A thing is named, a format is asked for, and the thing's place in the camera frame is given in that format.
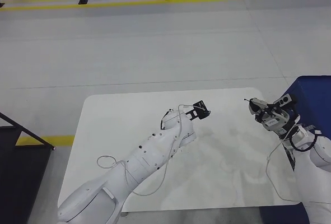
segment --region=white cable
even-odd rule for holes
[[[161,180],[161,182],[160,182],[160,185],[159,185],[159,186],[158,186],[158,187],[157,187],[152,193],[149,193],[149,194],[140,194],[140,193],[137,193],[137,192],[135,192],[135,191],[132,190],[132,193],[133,193],[133,194],[135,194],[135,195],[137,195],[137,196],[149,196],[149,195],[152,195],[152,194],[154,194],[155,192],[157,192],[157,191],[160,189],[160,187],[162,186],[162,184],[164,183],[165,176],[166,176],[167,166],[168,166],[168,164],[169,164],[169,160],[170,160],[170,154],[171,154],[171,151],[173,150],[174,143],[175,143],[175,141],[178,139],[178,137],[180,136],[180,134],[181,134],[181,130],[182,130],[182,128],[183,128],[183,124],[182,124],[182,122],[181,122],[181,116],[180,116],[180,106],[183,106],[183,107],[189,107],[189,106],[192,106],[192,107],[194,107],[194,108],[200,108],[200,109],[202,109],[202,110],[205,110],[204,108],[201,108],[201,107],[199,107],[199,106],[194,106],[194,105],[185,105],[185,104],[179,104],[179,105],[178,105],[178,116],[179,116],[179,122],[180,122],[180,129],[179,129],[179,133],[178,133],[178,135],[175,136],[175,139],[174,139],[174,141],[173,141],[172,144],[171,144],[170,151],[169,151],[169,154],[168,154],[168,156],[167,156],[167,161],[166,161],[166,164],[165,164],[164,175],[163,175],[163,178],[162,178],[162,180]],[[113,158],[114,161],[115,161],[115,165],[117,165],[117,164],[119,164],[119,163],[123,163],[123,165],[124,165],[125,181],[127,182],[127,186],[129,187],[128,178],[127,178],[127,163],[126,163],[124,160],[120,160],[120,161],[117,162],[116,159],[115,159],[113,156],[100,156],[100,157],[98,157],[98,159],[97,159],[97,165],[98,165],[100,168],[102,168],[102,169],[110,169],[110,168],[113,168],[113,167],[115,166],[115,165],[113,165],[113,166],[110,166],[110,167],[103,167],[103,166],[99,165],[99,159],[102,158],[102,157],[110,157],[110,158]]]
[[[277,191],[277,189],[276,189],[276,187],[275,187],[275,185],[273,184],[273,182],[272,182],[272,180],[271,180],[271,178],[270,178],[270,176],[268,175],[268,173],[267,173],[267,169],[268,169],[268,164],[270,163],[270,159],[271,159],[271,155],[272,155],[272,153],[286,140],[286,138],[287,138],[287,136],[289,135],[289,133],[292,131],[292,129],[296,126],[296,124],[299,122],[299,119],[296,119],[295,120],[295,123],[293,124],[293,126],[291,127],[291,129],[287,132],[287,134],[286,134],[286,136],[283,138],[283,140],[281,140],[280,141],[280,143],[272,150],[272,152],[268,155],[268,157],[267,157],[267,164],[266,164],[266,170],[265,170],[265,172],[266,172],[266,176],[267,176],[267,178],[270,180],[270,182],[271,182],[271,184],[272,184],[272,187],[275,189],[275,192],[276,192],[276,194],[278,195],[278,197],[279,198],[281,198],[282,200],[286,200],[286,201],[288,201],[288,202],[300,202],[300,201],[297,201],[297,200],[290,200],[290,199],[286,199],[286,198],[282,198],[281,197],[281,195],[278,193],[278,191]]]

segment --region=blue table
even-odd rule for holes
[[[331,76],[302,76],[285,94],[294,94],[304,127],[312,124],[331,139]],[[261,207],[264,223],[309,223],[302,203],[295,206]]]

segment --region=gray floor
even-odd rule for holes
[[[255,87],[277,99],[331,74],[331,0],[0,12],[0,111],[75,134],[94,94]],[[56,223],[70,152],[53,152],[30,224]],[[119,223],[260,223],[257,208],[131,213]]]

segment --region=tabletop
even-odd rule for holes
[[[131,194],[123,212],[296,204],[281,200],[266,177],[267,156],[279,140],[251,116],[244,99],[253,97],[262,99],[262,94],[254,88],[229,88],[90,96],[83,105],[58,206],[84,182],[107,172],[97,166],[99,156],[125,158],[160,129],[167,110],[200,100],[211,115],[193,120],[197,139],[170,160],[155,194]],[[299,200],[282,146],[272,155],[268,173],[283,198]],[[163,174],[164,167],[135,191],[152,192]]]

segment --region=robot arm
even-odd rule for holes
[[[296,100],[289,94],[273,104],[253,98],[251,114],[268,131],[274,131],[289,156],[301,201],[310,223],[331,223],[331,140],[316,130],[315,134],[296,125],[299,115]]]
[[[153,133],[107,173],[75,190],[60,205],[59,221],[69,224],[116,223],[130,193],[167,164],[179,147],[196,139],[191,120],[196,117],[203,119],[209,116],[210,111],[202,101],[193,106],[194,110],[188,113],[169,110],[162,119],[158,133]]]

